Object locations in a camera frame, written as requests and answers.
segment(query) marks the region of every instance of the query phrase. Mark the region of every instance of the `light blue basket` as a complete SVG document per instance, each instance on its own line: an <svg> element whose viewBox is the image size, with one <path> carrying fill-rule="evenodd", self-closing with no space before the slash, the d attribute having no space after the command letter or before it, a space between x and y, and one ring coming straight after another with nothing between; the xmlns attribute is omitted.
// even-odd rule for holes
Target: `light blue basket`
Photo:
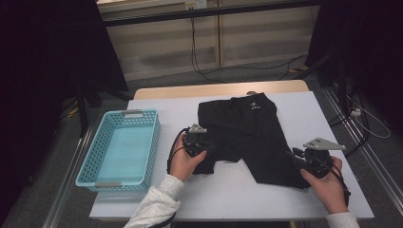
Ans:
<svg viewBox="0 0 403 228"><path fill-rule="evenodd" d="M76 185L91 191L147 191L160 122L155 109L107 112L86 154Z"/></svg>

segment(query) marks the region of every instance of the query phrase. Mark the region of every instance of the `table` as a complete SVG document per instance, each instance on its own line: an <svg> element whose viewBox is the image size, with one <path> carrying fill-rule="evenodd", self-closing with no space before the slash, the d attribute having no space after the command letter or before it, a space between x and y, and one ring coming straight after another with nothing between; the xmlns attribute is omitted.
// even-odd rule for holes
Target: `table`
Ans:
<svg viewBox="0 0 403 228"><path fill-rule="evenodd" d="M290 147L302 148L304 143L316 137L336 141L314 94L302 81L140 89L128 109L157 107L162 125L151 184L158 186L166 173L169 146L176 134L186 124L197 122L199 102L243 96L248 91L264 92L276 104L278 119ZM343 160L343 176L352 192L350 210L357 213L359 219L373 218L342 152L331 151L331 154ZM90 217L129 219L140 200L141 197L128 192L99 193ZM327 215L311 188L300 190L257 184L243 161L220 161L216 163L214 175L192 176L178 200L182 206L175 220L308 220L323 219Z"/></svg>

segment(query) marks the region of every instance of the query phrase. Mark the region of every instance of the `white table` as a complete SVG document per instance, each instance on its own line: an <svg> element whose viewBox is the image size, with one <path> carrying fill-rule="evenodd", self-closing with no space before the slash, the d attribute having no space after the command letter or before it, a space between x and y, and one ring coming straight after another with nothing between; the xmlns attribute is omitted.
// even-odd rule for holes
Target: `white table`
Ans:
<svg viewBox="0 0 403 228"><path fill-rule="evenodd" d="M278 119L290 147L320 137L335 142L332 130L312 92L266 94L278 107ZM161 122L152 185L158 186L166 173L166 159L178 132L198 122L200 102L230 99L233 96L133 100L127 109L156 108ZM341 151L331 151L343 160L343 176L352 195L350 211L359 219L374 214ZM182 206L175 220L309 220L323 219L327 212L313 190L299 190L257 184L243 161L219 161L214 175L192 176L179 196ZM128 220L141 197L129 192L99 193L90 217Z"/></svg>

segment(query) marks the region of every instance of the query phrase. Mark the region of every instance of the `white cable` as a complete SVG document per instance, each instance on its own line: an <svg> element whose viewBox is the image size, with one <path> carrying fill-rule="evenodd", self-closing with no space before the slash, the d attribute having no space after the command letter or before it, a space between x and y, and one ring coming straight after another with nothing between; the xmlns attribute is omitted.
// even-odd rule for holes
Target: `white cable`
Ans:
<svg viewBox="0 0 403 228"><path fill-rule="evenodd" d="M385 129L388 131L388 135L387 136L380 136L380 135L376 135L374 132L372 132L371 130L367 129L364 124L362 124L358 118L355 116L356 121L358 122L358 124L360 124L362 126L362 128L364 128L366 131L368 131L368 133L372 134L375 137L378 137L380 139L387 139L391 136L391 131L389 130L389 128L382 123L379 119L377 119L373 114L371 114L369 111L365 110L364 108L362 108L360 105L358 105L352 98L350 98L350 96L347 96L348 99L350 99L357 107L359 107L361 110L363 110L365 113L367 113L368 115L370 115L372 118L374 118L376 121L378 121L383 127L385 127Z"/></svg>

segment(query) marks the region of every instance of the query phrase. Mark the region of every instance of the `metal rail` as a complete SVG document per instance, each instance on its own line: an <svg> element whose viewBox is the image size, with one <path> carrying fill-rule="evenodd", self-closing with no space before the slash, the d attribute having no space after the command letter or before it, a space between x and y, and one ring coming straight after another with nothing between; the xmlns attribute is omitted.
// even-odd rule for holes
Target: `metal rail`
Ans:
<svg viewBox="0 0 403 228"><path fill-rule="evenodd" d="M68 25L58 25L57 27L72 28L72 29L88 28L88 27L116 27L116 26L126 26L126 25L142 24L142 23L150 23L150 22L179 20L179 19L185 19L185 18L197 18L197 17L206 17L206 16L234 14L234 13L254 12L254 11L283 10L283 9L292 9L292 8L301 8L301 7L311 7L311 6L319 6L323 2L325 2L325 1L324 0L288 0L288 1L242 5L242 6L234 6L234 7L195 9L195 10L157 13L157 14L151 14L151 15L145 15L145 16L120 17L120 18L105 19L104 21L100 21L100 22L84 22L84 23L76 23L76 24L68 24Z"/></svg>

